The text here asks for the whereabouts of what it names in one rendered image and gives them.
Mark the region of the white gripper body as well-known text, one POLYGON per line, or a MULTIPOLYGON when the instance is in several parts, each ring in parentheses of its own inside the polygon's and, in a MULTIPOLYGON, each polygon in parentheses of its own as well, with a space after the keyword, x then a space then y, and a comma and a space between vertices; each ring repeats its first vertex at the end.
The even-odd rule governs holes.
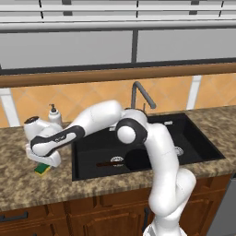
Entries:
POLYGON ((26 154, 29 159, 52 167, 58 167, 61 164, 61 156, 58 151, 55 151, 49 157, 40 157, 32 152, 29 145, 26 145, 26 154))

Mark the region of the green and yellow sponge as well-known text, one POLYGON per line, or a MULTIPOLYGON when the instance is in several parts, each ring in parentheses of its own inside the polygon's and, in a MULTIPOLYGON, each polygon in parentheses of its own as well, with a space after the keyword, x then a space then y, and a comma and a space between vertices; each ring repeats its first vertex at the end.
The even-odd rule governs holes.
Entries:
POLYGON ((45 174, 51 168, 50 165, 39 163, 37 167, 34 169, 34 172, 40 176, 45 174))

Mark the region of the wooden panel under sink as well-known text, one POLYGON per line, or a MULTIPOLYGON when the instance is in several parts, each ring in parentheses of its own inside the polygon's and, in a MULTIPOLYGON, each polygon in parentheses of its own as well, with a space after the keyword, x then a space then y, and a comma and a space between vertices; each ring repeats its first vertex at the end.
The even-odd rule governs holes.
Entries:
POLYGON ((100 196, 100 204, 103 207, 132 204, 134 202, 148 200, 150 194, 149 188, 131 190, 121 193, 114 193, 100 196))

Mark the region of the black sink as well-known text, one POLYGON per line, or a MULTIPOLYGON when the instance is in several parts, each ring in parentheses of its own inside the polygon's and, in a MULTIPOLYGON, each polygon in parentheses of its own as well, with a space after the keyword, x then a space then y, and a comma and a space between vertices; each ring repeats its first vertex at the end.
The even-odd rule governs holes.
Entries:
MULTIPOLYGON (((223 154, 200 131, 185 113, 152 115, 150 124, 164 124, 171 134, 181 165, 224 159, 223 154)), ((133 149, 144 149, 144 145, 125 145, 109 128, 86 136, 72 144, 72 180, 80 181, 134 172, 124 165, 97 167, 97 163, 123 160, 133 149)))

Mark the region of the white soap dispenser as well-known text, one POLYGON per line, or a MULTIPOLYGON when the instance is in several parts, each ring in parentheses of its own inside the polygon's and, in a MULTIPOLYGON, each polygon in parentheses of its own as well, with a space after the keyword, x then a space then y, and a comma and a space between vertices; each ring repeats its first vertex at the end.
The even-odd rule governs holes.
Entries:
POLYGON ((50 111, 48 115, 48 119, 51 123, 56 123, 61 125, 62 124, 62 115, 61 113, 55 108, 55 105, 52 103, 50 104, 50 111))

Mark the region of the wooden drawer front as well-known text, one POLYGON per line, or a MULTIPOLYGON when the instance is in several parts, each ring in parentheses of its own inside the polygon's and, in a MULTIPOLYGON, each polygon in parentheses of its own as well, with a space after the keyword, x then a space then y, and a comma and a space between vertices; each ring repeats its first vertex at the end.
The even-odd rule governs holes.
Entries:
POLYGON ((196 181, 194 195, 224 190, 230 180, 230 175, 221 175, 209 178, 201 178, 196 181))
POLYGON ((8 210, 0 212, 0 215, 6 214, 7 216, 15 216, 22 214, 24 211, 28 211, 29 213, 28 218, 0 223, 0 229, 15 227, 21 224, 36 223, 43 220, 63 218, 65 216, 63 203, 48 204, 43 206, 31 206, 27 208, 8 210))

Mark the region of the wooden cupboard door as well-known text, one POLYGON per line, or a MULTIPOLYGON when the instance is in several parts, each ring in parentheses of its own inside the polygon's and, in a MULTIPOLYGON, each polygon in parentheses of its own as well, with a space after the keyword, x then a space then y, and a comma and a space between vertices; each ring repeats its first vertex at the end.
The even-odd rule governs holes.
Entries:
POLYGON ((222 197, 222 191, 190 197, 180 220, 180 226, 187 236, 207 236, 222 197))
POLYGON ((69 215, 73 236, 142 236, 145 204, 69 215))

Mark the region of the wooden window sill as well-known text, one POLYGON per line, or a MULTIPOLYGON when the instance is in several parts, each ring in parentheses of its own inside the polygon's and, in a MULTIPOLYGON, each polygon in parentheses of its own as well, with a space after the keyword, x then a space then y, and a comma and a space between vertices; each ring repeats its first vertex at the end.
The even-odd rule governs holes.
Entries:
POLYGON ((154 66, 0 76, 0 88, 236 73, 236 63, 154 66))

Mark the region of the dark grey tap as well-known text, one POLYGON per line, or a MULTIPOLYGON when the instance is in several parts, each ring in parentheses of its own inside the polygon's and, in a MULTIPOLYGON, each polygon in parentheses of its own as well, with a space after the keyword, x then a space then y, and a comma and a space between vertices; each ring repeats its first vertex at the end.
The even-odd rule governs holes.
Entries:
POLYGON ((154 100, 151 99, 147 91, 141 85, 140 82, 136 81, 132 86, 132 93, 131 93, 131 108, 134 109, 136 107, 136 91, 139 90, 144 99, 147 101, 149 107, 151 109, 155 109, 157 107, 154 100))

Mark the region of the grey framed window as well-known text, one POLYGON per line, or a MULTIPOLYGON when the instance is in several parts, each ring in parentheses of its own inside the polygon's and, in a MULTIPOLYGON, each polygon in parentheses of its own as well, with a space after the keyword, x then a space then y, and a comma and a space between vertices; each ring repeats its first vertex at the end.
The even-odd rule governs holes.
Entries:
POLYGON ((0 0, 0 74, 236 63, 236 1, 0 0))

